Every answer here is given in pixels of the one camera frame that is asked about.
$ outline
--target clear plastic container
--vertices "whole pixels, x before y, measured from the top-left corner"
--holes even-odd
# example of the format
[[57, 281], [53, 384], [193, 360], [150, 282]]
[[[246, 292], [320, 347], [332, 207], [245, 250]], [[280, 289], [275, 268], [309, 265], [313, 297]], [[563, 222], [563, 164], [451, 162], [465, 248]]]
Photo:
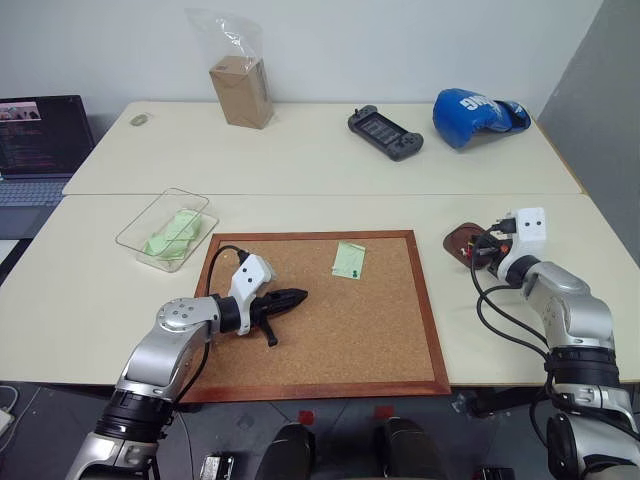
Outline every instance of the clear plastic container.
[[175, 272], [213, 230], [209, 199], [169, 188], [116, 236], [116, 243], [136, 259], [165, 272]]

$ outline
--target white table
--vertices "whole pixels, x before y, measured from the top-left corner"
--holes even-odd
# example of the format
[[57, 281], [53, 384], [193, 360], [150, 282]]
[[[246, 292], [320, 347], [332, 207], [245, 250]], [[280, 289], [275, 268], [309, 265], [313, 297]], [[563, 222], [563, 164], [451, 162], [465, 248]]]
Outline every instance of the white table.
[[[214, 103], [130, 104], [64, 190], [70, 194], [411, 195], [579, 193], [538, 127], [489, 135], [461, 152], [432, 105], [380, 105], [425, 138], [393, 162], [347, 128], [354, 105], [278, 104], [264, 130], [227, 125]], [[140, 113], [151, 119], [134, 127]]]
[[[0, 378], [111, 384], [168, 299], [194, 293], [206, 244], [176, 273], [138, 263], [114, 237], [145, 195], [70, 196], [0, 288]], [[475, 314], [468, 271], [442, 248], [465, 221], [489, 225], [512, 208], [542, 206], [546, 259], [592, 287], [613, 312], [621, 379], [640, 379], [640, 271], [584, 195], [211, 196], [217, 232], [414, 229], [449, 380], [459, 385], [544, 380], [540, 359], [496, 337]], [[481, 282], [490, 285], [488, 274]], [[497, 301], [541, 329], [517, 293]], [[490, 321], [522, 335], [488, 313]]]

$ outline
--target brown cardboard box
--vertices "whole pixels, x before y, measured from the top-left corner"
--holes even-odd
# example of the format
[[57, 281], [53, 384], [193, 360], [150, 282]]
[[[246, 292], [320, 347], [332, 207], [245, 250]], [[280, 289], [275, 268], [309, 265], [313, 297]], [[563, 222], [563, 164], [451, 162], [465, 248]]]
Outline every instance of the brown cardboard box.
[[273, 114], [262, 60], [246, 66], [246, 57], [227, 56], [209, 74], [227, 123], [242, 127], [263, 128]]

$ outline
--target plastic bag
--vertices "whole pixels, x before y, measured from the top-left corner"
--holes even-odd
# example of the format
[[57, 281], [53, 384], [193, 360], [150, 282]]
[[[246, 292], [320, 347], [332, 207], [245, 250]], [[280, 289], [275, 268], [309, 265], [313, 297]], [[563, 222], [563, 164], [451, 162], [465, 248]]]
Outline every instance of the plastic bag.
[[262, 29], [257, 23], [203, 8], [187, 8], [185, 14], [209, 68], [232, 56], [241, 57], [248, 72], [262, 58]]

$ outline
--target cork board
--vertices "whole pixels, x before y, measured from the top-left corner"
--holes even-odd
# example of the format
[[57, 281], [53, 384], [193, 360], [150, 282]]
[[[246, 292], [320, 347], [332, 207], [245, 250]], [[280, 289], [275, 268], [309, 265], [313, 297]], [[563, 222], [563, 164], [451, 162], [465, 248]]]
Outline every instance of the cork board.
[[[340, 240], [366, 247], [361, 279], [331, 274]], [[258, 329], [216, 335], [184, 402], [450, 393], [413, 231], [214, 235], [196, 296], [207, 294], [208, 266], [226, 244], [271, 263], [277, 279], [265, 292], [309, 295], [270, 318], [273, 348]], [[237, 268], [236, 254], [223, 252], [211, 291], [226, 296]]]

